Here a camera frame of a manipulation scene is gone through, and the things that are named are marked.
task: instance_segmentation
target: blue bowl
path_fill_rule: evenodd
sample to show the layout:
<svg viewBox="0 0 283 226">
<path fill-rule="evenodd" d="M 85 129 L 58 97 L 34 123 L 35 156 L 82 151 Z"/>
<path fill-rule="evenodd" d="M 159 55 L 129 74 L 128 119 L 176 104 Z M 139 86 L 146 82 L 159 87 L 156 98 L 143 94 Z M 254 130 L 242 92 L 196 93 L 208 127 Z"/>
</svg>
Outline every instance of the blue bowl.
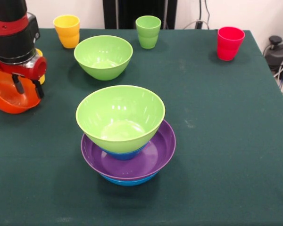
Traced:
<svg viewBox="0 0 283 226">
<path fill-rule="evenodd" d="M 106 152 L 108 155 L 110 155 L 111 157 L 117 159 L 117 160 L 130 160 L 132 158 L 134 158 L 135 156 L 137 156 L 137 154 L 147 145 L 148 143 L 146 143 L 144 146 L 140 147 L 139 149 L 132 151 L 132 152 L 128 152 L 128 153 L 114 153 L 114 152 L 109 152 L 103 148 L 101 148 L 104 152 Z"/>
<path fill-rule="evenodd" d="M 140 184 L 143 184 L 145 182 L 147 182 L 148 180 L 150 180 L 151 178 L 153 178 L 158 172 L 146 177 L 146 178 L 143 178 L 143 179 L 139 179 L 139 180 L 115 180 L 113 178 L 109 178 L 109 177 L 106 177 L 102 174 L 100 174 L 102 177 L 104 177 L 106 180 L 110 181 L 111 183 L 113 184 L 116 184 L 116 185 L 121 185 L 121 186 L 136 186 L 136 185 L 140 185 Z"/>
</svg>

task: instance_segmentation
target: white wall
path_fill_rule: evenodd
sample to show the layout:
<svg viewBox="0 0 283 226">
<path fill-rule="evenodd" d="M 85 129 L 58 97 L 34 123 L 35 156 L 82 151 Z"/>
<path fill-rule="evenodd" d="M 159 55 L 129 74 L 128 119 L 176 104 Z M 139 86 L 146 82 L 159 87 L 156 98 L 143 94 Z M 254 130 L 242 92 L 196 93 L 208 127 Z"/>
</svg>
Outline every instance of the white wall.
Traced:
<svg viewBox="0 0 283 226">
<path fill-rule="evenodd" d="M 63 14 L 78 16 L 81 28 L 105 28 L 102 0 L 26 0 L 26 4 L 40 28 L 53 28 L 53 19 Z"/>
<path fill-rule="evenodd" d="M 26 3 L 41 28 L 53 27 L 53 19 L 61 14 L 80 17 L 82 28 L 105 27 L 102 0 L 26 0 Z M 229 25 L 251 30 L 261 50 L 268 44 L 270 35 L 283 37 L 283 0 L 207 0 L 207 3 L 211 29 Z M 184 28 L 198 17 L 198 0 L 178 0 L 176 29 Z M 202 4 L 202 19 L 206 18 Z"/>
<path fill-rule="evenodd" d="M 236 26 L 251 30 L 261 50 L 268 44 L 270 35 L 283 37 L 283 0 L 207 0 L 207 4 L 210 29 Z M 199 18 L 199 1 L 178 0 L 176 15 L 175 28 L 184 28 Z M 207 19 L 204 3 L 202 19 Z"/>
</svg>

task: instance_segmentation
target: plastic cup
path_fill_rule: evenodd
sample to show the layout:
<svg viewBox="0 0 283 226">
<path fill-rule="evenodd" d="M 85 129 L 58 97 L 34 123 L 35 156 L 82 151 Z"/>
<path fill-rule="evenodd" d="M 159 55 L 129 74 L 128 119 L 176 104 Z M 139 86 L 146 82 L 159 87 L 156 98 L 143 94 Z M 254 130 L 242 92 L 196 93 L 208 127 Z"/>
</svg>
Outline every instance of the plastic cup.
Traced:
<svg viewBox="0 0 283 226">
<path fill-rule="evenodd" d="M 58 38 L 65 48 L 75 48 L 80 40 L 80 19 L 74 15 L 61 15 L 53 20 Z"/>
<path fill-rule="evenodd" d="M 245 37 L 243 30 L 223 27 L 218 30 L 217 56 L 220 60 L 231 61 L 238 53 Z"/>
<path fill-rule="evenodd" d="M 158 40 L 161 20 L 156 16 L 141 16 L 135 21 L 138 40 L 143 48 L 154 48 Z"/>
<path fill-rule="evenodd" d="M 42 53 L 41 50 L 39 50 L 38 48 L 36 48 L 36 51 L 37 51 L 37 53 L 38 53 L 40 56 L 43 56 L 43 53 Z M 45 82 L 45 74 L 39 79 L 39 82 L 40 82 L 41 85 Z"/>
</svg>

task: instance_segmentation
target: black device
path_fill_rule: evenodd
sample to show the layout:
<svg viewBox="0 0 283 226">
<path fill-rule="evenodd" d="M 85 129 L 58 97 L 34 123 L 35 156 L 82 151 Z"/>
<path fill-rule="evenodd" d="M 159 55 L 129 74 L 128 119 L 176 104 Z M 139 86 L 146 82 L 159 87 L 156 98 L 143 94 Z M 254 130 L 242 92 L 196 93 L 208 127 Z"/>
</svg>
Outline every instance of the black device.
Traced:
<svg viewBox="0 0 283 226">
<path fill-rule="evenodd" d="M 277 73 L 280 64 L 283 61 L 283 40 L 280 36 L 269 37 L 270 48 L 264 51 L 265 60 L 272 72 Z M 283 72 L 280 73 L 280 79 L 283 79 Z"/>
<path fill-rule="evenodd" d="M 203 25 L 202 21 L 197 21 L 195 24 L 195 29 L 202 29 L 202 25 Z"/>
</svg>

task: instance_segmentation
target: purple bowl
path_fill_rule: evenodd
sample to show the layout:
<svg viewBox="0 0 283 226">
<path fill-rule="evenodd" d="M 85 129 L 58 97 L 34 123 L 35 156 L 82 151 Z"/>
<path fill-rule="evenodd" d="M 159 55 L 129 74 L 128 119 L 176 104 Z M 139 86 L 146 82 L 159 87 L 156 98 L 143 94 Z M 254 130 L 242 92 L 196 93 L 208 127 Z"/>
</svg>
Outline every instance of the purple bowl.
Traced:
<svg viewBox="0 0 283 226">
<path fill-rule="evenodd" d="M 116 180 L 143 179 L 160 171 L 173 157 L 175 147 L 174 131 L 165 120 L 143 150 L 128 161 L 111 157 L 85 134 L 81 143 L 82 154 L 86 162 L 98 173 Z"/>
</svg>

